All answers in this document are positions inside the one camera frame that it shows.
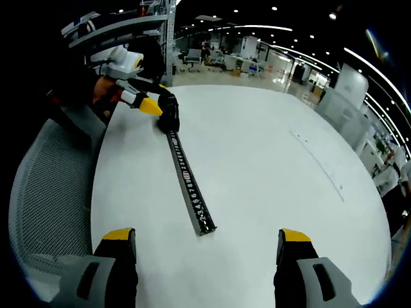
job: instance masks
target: reflective floor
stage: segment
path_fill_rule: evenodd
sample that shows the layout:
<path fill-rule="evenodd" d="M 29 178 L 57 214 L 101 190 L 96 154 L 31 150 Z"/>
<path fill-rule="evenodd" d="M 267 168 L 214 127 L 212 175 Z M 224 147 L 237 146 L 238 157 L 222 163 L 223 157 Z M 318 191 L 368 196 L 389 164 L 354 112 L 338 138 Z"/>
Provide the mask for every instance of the reflective floor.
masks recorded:
<path fill-rule="evenodd" d="M 179 85 L 239 85 L 269 89 L 278 92 L 287 92 L 311 108 L 320 101 L 320 97 L 310 91 L 311 85 L 300 85 L 284 74 L 263 72 L 260 77 L 248 76 L 246 78 L 233 76 L 229 71 L 217 67 L 201 66 L 198 71 L 182 71 L 173 79 L 173 86 Z"/>

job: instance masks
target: shelving rack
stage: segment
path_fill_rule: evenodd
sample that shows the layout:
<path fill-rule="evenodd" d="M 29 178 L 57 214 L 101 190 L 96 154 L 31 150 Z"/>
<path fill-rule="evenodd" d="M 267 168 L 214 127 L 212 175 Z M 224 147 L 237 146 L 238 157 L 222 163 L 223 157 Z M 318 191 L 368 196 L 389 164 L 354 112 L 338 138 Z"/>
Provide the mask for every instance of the shelving rack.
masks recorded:
<path fill-rule="evenodd" d="M 155 36 L 161 46 L 164 63 L 166 64 L 166 72 L 162 78 L 162 83 L 167 87 L 171 87 L 173 83 L 172 51 L 176 7 L 176 0 L 162 0 L 163 10 L 160 15 L 131 18 L 108 24 L 73 40 L 70 42 L 69 47 L 75 53 L 80 53 L 87 57 L 99 51 L 129 43 L 143 35 Z M 90 13 L 88 16 L 90 18 L 82 19 L 82 23 L 92 21 L 93 18 L 99 15 Z M 62 33 L 67 35 L 75 31 L 77 27 L 78 25 L 68 30 L 65 28 L 65 31 Z"/>

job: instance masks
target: measuring tape blade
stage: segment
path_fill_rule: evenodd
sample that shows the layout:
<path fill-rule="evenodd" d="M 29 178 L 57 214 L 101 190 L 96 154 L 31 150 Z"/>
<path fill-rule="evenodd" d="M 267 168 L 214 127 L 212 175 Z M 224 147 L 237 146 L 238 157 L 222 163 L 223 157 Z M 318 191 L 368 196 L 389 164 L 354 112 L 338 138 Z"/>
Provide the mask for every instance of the measuring tape blade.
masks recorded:
<path fill-rule="evenodd" d="M 167 133 L 175 169 L 179 178 L 181 191 L 187 205 L 194 229 L 198 235 L 206 235 L 216 230 L 206 203 L 198 188 L 193 172 L 181 146 L 177 132 Z"/>

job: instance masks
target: white table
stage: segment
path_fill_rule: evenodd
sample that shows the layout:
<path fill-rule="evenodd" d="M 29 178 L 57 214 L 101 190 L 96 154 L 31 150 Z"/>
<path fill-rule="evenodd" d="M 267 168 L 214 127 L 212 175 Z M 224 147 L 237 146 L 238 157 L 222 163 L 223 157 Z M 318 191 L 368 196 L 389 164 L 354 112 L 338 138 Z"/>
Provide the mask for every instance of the white table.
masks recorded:
<path fill-rule="evenodd" d="M 241 71 L 244 73 L 250 72 L 250 66 L 256 67 L 258 63 L 255 63 L 249 59 L 244 59 L 240 56 L 232 56 L 232 55 L 225 55 L 224 56 L 224 64 L 225 68 L 228 71 L 231 71 L 236 68 L 237 61 L 241 61 Z"/>
<path fill-rule="evenodd" d="M 289 94 L 218 85 L 171 91 L 183 148 L 218 228 L 195 235 L 156 118 L 119 105 L 98 159 L 91 234 L 95 249 L 111 230 L 136 229 L 137 306 L 274 307 L 280 228 L 311 237 L 318 255 L 351 279 L 355 297 L 370 300 L 389 266 L 389 227 L 343 138 Z"/>

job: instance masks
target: gray mesh chair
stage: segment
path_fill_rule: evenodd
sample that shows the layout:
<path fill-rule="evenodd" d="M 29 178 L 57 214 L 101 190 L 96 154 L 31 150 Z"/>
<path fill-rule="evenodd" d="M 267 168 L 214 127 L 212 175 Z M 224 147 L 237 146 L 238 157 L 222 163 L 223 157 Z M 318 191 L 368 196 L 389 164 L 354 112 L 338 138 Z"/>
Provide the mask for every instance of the gray mesh chair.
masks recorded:
<path fill-rule="evenodd" d="M 17 170 L 10 196 L 12 250 L 29 281 L 46 285 L 58 285 L 70 264 L 92 253 L 92 181 L 106 129 L 89 107 L 65 113 L 91 141 L 79 144 L 47 120 Z"/>
<path fill-rule="evenodd" d="M 189 49 L 185 61 L 187 64 L 191 64 L 192 69 L 194 69 L 194 65 L 196 64 L 197 71 L 199 72 L 199 67 L 201 65 L 201 49 Z"/>

